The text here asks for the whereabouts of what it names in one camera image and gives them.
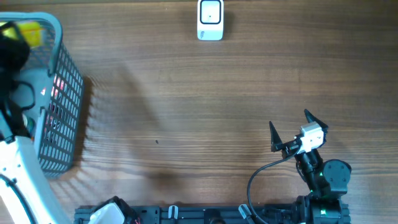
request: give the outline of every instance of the wooden table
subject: wooden table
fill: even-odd
[[[324,160],[353,168],[353,223],[398,222],[397,2],[226,1],[219,42],[197,40],[196,2],[1,9],[57,16],[85,76],[75,166],[50,181],[71,218],[113,195],[246,203],[250,175],[281,158],[268,121],[289,141],[307,108],[330,126]],[[306,194],[294,161],[252,187],[254,203]]]

